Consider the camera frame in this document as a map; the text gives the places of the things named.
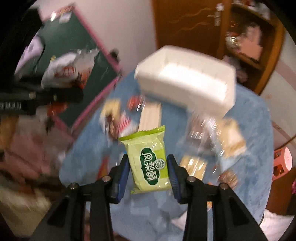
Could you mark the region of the green pineapple cake packet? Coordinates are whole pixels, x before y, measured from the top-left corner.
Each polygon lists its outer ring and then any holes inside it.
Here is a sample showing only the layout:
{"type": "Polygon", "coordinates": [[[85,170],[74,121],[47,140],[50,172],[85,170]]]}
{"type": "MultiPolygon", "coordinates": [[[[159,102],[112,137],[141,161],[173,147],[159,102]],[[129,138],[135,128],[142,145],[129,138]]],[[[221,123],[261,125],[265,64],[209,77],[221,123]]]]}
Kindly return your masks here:
{"type": "Polygon", "coordinates": [[[165,126],[119,138],[133,177],[132,194],[171,189],[165,151],[165,126]]]}

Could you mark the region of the chocolate snack packet white red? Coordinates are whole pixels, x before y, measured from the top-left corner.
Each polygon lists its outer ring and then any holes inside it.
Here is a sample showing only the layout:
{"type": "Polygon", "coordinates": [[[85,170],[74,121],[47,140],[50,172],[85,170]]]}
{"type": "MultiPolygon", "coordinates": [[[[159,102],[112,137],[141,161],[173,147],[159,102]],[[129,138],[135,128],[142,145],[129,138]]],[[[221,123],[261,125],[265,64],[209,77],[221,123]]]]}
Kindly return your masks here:
{"type": "Polygon", "coordinates": [[[105,102],[100,113],[99,123],[109,143],[138,130],[138,124],[129,118],[125,111],[121,111],[121,100],[117,98],[108,99],[105,102]]]}

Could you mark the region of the large clear bread bag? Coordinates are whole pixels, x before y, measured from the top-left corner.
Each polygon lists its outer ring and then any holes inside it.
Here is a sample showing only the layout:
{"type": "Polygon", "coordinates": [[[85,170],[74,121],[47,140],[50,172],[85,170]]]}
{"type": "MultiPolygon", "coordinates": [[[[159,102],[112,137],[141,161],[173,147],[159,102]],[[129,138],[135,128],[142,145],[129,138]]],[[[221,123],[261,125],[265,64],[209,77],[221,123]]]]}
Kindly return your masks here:
{"type": "Polygon", "coordinates": [[[232,118],[210,118],[193,113],[185,144],[197,154],[215,154],[222,171],[231,168],[246,151],[246,141],[232,118]]]}

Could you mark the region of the beige wafer bar packet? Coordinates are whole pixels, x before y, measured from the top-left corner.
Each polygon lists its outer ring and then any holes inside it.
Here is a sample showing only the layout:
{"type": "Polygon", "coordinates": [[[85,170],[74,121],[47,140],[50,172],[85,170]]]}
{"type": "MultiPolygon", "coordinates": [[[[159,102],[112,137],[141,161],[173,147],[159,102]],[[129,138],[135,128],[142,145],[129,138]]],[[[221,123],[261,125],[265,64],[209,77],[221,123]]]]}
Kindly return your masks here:
{"type": "Polygon", "coordinates": [[[148,131],[161,126],[162,105],[158,102],[147,102],[141,112],[138,131],[148,131]]]}

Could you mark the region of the red round snack packet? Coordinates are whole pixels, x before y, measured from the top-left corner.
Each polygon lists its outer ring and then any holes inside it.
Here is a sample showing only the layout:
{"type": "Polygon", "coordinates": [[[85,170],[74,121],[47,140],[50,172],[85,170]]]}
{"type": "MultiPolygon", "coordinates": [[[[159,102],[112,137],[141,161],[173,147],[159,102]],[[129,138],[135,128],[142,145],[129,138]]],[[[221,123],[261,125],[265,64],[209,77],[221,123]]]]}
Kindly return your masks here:
{"type": "Polygon", "coordinates": [[[139,111],[144,107],[145,97],[143,95],[133,95],[127,102],[129,111],[139,111]]]}

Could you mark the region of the small nut snack packet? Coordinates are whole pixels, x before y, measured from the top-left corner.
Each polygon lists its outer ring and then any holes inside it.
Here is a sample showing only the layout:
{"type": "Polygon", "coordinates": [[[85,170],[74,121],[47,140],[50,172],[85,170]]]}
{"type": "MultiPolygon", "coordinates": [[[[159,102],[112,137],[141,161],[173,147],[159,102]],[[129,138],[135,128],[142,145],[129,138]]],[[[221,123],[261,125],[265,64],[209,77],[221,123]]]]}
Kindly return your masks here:
{"type": "Polygon", "coordinates": [[[226,170],[220,174],[218,182],[226,183],[230,186],[231,189],[234,189],[238,184],[238,178],[232,170],[226,170]]]}

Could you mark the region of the clear cracker snack packet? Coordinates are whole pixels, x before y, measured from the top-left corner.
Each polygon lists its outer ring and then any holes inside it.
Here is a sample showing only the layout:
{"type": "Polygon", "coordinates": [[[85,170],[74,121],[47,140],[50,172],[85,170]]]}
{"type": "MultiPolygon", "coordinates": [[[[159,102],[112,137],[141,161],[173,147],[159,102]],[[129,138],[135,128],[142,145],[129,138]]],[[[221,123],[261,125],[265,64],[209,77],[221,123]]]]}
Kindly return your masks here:
{"type": "Polygon", "coordinates": [[[203,180],[207,162],[200,157],[184,155],[179,166],[185,168],[189,176],[203,180]]]}

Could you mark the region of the pink plastic stool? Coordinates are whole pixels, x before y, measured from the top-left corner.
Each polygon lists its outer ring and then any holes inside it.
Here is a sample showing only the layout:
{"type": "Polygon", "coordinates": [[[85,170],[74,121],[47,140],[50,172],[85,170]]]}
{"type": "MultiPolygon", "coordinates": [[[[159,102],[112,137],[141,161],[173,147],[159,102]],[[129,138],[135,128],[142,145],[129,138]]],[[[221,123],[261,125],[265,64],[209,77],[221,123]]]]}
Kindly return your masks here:
{"type": "Polygon", "coordinates": [[[274,151],[273,181],[287,174],[293,166],[292,154],[288,147],[274,151]]]}

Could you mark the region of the white plastic storage bin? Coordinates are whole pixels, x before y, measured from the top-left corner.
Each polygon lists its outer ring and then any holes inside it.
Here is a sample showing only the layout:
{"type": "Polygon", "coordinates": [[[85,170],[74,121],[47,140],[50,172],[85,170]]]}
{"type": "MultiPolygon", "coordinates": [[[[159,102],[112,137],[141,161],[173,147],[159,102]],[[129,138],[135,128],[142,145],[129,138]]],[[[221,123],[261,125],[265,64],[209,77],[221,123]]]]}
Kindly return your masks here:
{"type": "Polygon", "coordinates": [[[140,90],[197,113],[222,118],[236,99],[236,70],[217,58],[166,45],[138,63],[140,90]]]}

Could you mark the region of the brown wooden door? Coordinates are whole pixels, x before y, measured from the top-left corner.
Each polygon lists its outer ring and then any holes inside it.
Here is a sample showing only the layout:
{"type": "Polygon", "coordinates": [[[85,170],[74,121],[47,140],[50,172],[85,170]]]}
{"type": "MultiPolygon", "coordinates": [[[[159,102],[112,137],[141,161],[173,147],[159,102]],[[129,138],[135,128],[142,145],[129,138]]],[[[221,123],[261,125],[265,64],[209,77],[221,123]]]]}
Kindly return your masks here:
{"type": "Polygon", "coordinates": [[[222,59],[232,1],[151,3],[158,49],[173,45],[222,59]]]}

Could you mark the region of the wooden corner shelf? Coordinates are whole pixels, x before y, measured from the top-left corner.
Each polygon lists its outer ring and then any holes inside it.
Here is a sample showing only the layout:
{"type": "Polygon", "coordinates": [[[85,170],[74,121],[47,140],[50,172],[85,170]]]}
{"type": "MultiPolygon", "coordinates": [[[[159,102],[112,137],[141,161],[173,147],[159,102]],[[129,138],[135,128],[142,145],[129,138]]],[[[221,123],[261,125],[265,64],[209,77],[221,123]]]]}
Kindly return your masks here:
{"type": "Polygon", "coordinates": [[[285,38],[279,18],[262,1],[224,1],[224,52],[237,82],[260,95],[276,68],[285,38]]]}

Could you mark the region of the green chalkboard pink frame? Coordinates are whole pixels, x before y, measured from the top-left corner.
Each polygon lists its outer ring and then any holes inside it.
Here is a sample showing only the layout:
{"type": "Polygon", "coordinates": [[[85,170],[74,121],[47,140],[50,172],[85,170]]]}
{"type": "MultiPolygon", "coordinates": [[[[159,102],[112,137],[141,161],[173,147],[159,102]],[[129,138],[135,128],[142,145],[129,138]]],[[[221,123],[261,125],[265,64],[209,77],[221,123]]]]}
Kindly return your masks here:
{"type": "Polygon", "coordinates": [[[42,87],[77,83],[81,87],[81,102],[46,105],[50,122],[69,135],[83,127],[120,77],[116,60],[74,4],[54,11],[44,21],[15,70],[17,82],[42,87]]]}

